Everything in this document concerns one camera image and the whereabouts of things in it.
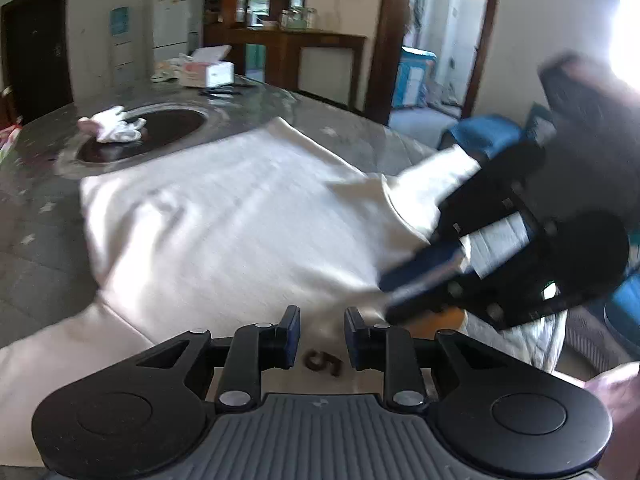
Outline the person's hand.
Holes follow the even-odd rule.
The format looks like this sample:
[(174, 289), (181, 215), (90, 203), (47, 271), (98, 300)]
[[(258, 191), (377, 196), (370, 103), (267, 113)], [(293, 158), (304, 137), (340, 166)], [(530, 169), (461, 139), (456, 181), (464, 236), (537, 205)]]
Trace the person's hand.
[(608, 409), (613, 431), (598, 471), (608, 480), (636, 480), (640, 462), (639, 363), (620, 365), (585, 384)]

